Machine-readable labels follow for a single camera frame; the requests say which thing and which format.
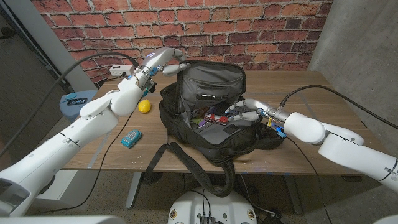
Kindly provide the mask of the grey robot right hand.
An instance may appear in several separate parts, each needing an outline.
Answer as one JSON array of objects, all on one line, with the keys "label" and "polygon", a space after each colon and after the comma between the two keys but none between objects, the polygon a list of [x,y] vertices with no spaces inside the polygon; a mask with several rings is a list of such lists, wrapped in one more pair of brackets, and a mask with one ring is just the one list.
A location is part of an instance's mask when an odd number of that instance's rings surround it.
[{"label": "grey robot right hand", "polygon": [[[238,113],[238,109],[240,108],[248,108],[251,111]],[[274,108],[267,103],[263,103],[252,98],[234,103],[225,110],[225,113],[231,114],[228,121],[255,121],[262,116],[278,122],[285,122],[291,115],[291,113],[284,111],[282,107]]]}]

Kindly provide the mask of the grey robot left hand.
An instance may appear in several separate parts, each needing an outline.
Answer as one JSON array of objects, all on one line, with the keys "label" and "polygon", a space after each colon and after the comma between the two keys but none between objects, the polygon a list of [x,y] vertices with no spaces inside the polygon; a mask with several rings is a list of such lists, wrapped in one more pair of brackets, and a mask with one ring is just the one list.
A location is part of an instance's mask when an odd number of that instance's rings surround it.
[{"label": "grey robot left hand", "polygon": [[166,77],[171,77],[191,66],[184,60],[185,56],[181,50],[162,47],[147,55],[134,74],[140,83],[148,81],[159,71]]}]

